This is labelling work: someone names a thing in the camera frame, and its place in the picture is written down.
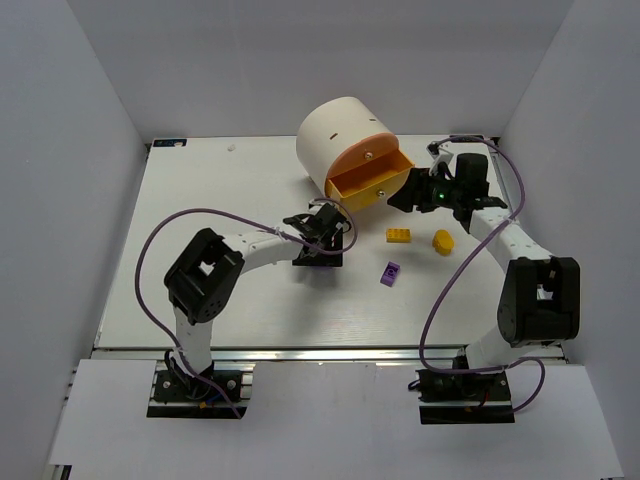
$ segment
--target yellow lego brick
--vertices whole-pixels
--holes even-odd
[[[388,243],[411,243],[411,230],[408,228],[387,228]]]

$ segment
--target white table surface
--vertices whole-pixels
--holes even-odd
[[[581,366],[514,424],[420,425],[412,366],[260,363],[240,420],[146,418],[154,361],[83,360],[51,453],[71,479],[598,480],[622,475]],[[507,371],[513,401],[539,369]]]
[[[429,166],[425,147],[441,136],[401,136],[403,151]],[[460,144],[458,152],[488,153]],[[490,162],[490,193],[500,195]],[[133,293],[136,259],[151,230],[181,209],[227,210],[268,225],[306,210],[319,191],[297,160],[294,137],[189,139],[185,147],[152,148],[122,259],[104,311],[97,346],[162,348],[169,339],[140,310]],[[431,305],[454,270],[477,245],[451,215],[405,214],[384,203],[356,213],[360,237],[344,266],[318,271],[289,263],[243,275],[225,311],[215,319],[213,346],[346,347],[415,346]],[[150,308],[172,329],[174,317],[162,281],[167,269],[201,228],[221,234],[250,227],[211,215],[191,215],[168,225],[151,246],[142,275]],[[386,243],[391,227],[411,229],[412,243]],[[447,229],[456,242],[449,257],[431,239]],[[393,288],[379,283],[387,262],[401,266]],[[478,339],[496,323],[503,273],[481,253],[443,303],[429,333],[431,345]]]

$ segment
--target gray wall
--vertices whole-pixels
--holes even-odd
[[[40,478],[144,168],[64,0],[0,5],[0,476]]]
[[[634,479],[640,479],[639,23],[636,0],[577,0],[503,138],[527,182],[525,226],[581,264],[582,327],[566,347],[587,366],[625,474]]]
[[[69,0],[143,139],[291,135],[361,98],[396,133],[501,134],[572,0]]]

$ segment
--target purple block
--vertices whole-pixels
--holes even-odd
[[[384,273],[382,274],[380,283],[386,285],[387,287],[392,287],[393,282],[396,281],[398,273],[400,273],[400,265],[398,265],[397,263],[389,262],[387,264],[387,268],[385,268]]]

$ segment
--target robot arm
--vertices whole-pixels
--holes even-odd
[[[449,208],[467,233],[483,241],[507,217],[507,205],[489,196],[485,155],[460,154],[455,176],[446,143],[432,144],[432,167],[414,168],[387,203],[404,212]],[[487,249],[505,272],[497,325],[465,349],[468,368],[508,365],[541,346],[575,338],[579,328],[580,269],[558,258],[511,222]]]
[[[236,282],[258,267],[281,261],[294,265],[341,265],[341,254],[323,255],[293,241],[296,238],[325,251],[342,249],[346,218],[331,204],[312,205],[307,213],[285,218],[272,234],[254,231],[218,235],[200,230],[164,278],[176,317],[176,336],[193,369],[213,377],[211,331],[213,319],[226,307]],[[193,392],[197,381],[179,356],[165,356],[167,368]]]

